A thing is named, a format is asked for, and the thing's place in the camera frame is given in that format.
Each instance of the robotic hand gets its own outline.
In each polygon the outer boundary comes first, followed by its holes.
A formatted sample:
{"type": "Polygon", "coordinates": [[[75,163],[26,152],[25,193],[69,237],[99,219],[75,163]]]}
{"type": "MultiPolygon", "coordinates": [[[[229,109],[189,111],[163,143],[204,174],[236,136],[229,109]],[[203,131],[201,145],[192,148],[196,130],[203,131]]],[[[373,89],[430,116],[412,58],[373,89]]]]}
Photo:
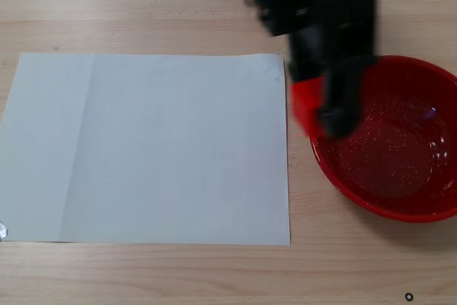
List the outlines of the robotic hand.
{"type": "Polygon", "coordinates": [[[363,71],[376,61],[376,0],[253,0],[274,36],[288,34],[293,110],[310,135],[343,138],[362,118],[363,71]]]}

